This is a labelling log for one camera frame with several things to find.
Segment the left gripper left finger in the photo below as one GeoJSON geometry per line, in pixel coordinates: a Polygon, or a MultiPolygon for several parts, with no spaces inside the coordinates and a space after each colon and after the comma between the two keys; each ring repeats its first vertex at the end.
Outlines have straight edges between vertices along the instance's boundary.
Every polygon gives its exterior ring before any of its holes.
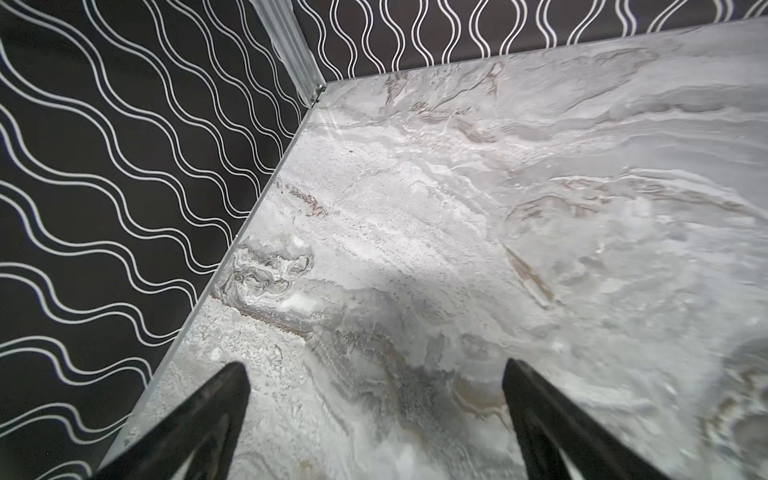
{"type": "Polygon", "coordinates": [[[249,401],[246,367],[219,370],[96,479],[226,479],[249,401]]]}

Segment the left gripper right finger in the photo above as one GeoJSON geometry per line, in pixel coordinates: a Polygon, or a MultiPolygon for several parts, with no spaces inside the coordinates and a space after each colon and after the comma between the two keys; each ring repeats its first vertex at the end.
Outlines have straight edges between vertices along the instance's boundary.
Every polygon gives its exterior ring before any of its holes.
{"type": "Polygon", "coordinates": [[[510,358],[502,389],[530,479],[664,479],[524,361],[510,358]]]}

